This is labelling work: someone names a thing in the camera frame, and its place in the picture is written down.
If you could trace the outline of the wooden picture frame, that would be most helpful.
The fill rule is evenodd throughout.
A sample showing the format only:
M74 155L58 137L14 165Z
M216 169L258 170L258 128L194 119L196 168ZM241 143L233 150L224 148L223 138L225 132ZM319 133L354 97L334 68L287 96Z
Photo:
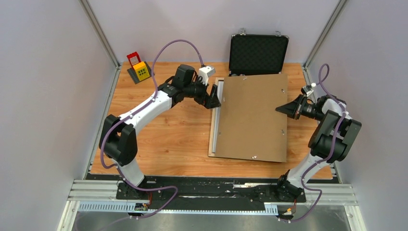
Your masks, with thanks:
M224 80L224 78L217 77L216 78L216 84L218 83L219 80ZM212 115L211 115L211 126L210 126L210 136L209 136L209 148L208 148L208 157L215 157L216 153L212 153L212 144L213 144L213 135L214 135L214 116L215 112L214 109L212 109Z

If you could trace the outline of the autumn leaves photo print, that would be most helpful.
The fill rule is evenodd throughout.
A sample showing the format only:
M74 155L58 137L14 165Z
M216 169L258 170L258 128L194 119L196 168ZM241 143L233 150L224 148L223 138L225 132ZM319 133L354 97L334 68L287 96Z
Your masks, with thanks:
M218 99L220 100L220 102L222 102L222 100L223 100L223 98L222 98L223 85L224 85L224 81L219 80L218 83L217 83L217 86L218 86L217 96L218 96ZM215 116L214 116L215 121L214 121L214 135L213 135L212 153L216 152L221 107L217 107L216 109L214 109L214 112L215 112Z

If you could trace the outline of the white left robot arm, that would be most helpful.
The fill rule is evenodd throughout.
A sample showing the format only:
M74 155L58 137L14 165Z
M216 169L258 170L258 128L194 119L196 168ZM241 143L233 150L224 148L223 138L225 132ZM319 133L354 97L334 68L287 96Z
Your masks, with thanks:
M215 68L210 65L202 65L195 70L190 65L181 64L175 74L157 86L143 103L120 116L108 115L105 118L99 142L101 163L108 168L103 161L104 157L112 160L111 167L118 170L134 198L141 199L147 194L147 185L143 183L145 175L136 160L138 134L152 120L185 98L194 99L206 109L220 107L217 85L212 85L211 91L207 91L209 78L215 72Z

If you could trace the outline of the brown backing board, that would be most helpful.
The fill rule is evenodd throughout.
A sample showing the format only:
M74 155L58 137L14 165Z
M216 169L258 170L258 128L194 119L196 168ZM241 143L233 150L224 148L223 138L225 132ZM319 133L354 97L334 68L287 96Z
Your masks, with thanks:
M287 90L286 74L224 78L215 157L286 162Z

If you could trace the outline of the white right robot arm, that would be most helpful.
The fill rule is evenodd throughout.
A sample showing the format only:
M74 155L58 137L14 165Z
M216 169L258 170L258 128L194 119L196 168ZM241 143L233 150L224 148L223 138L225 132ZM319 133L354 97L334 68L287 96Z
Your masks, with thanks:
M305 116L319 123L308 142L309 154L279 177L274 190L278 200L294 201L321 168L345 159L362 124L348 114L345 101L328 95L319 97L315 103L309 103L306 95L299 95L275 110L288 118L297 120Z

